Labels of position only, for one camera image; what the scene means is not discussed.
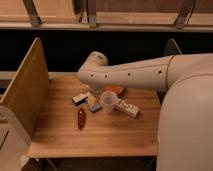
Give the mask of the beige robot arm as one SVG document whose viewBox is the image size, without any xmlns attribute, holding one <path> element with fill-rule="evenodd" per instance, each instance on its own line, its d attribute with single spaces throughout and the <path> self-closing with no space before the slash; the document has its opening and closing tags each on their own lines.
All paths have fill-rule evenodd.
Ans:
<svg viewBox="0 0 213 171">
<path fill-rule="evenodd" d="M 164 91 L 156 171 L 213 171 L 213 53 L 110 66 L 93 52 L 77 77 L 93 92 L 106 85 Z"/>
</svg>

